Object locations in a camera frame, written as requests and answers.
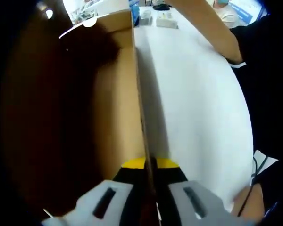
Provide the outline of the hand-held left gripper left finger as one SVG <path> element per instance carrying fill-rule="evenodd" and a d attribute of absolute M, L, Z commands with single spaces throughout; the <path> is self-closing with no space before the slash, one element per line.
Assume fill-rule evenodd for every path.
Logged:
<path fill-rule="evenodd" d="M 43 226 L 138 226 L 146 184 L 145 158 L 121 165 L 113 180 L 104 180 L 82 195 L 73 210 L 42 221 Z"/>

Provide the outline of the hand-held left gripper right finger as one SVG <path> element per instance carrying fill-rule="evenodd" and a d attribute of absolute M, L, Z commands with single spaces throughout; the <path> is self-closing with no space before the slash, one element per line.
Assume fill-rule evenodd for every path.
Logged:
<path fill-rule="evenodd" d="M 162 226 L 248 226 L 229 213 L 220 197 L 195 180 L 188 180 L 169 159 L 152 159 L 153 186 Z"/>

